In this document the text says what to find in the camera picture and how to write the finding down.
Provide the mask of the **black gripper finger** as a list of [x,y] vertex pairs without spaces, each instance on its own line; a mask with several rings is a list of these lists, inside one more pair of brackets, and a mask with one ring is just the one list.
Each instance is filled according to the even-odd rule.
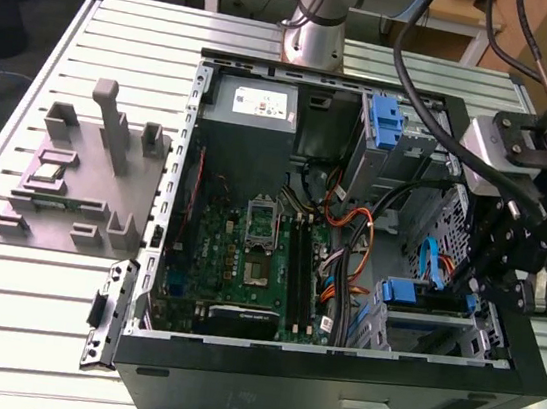
[[514,270],[489,274],[484,279],[483,299],[498,308],[521,310],[523,285]]
[[522,212],[515,201],[471,196],[465,219],[466,255],[459,264],[457,293],[473,291],[482,297],[485,277],[508,270],[510,251],[519,239]]

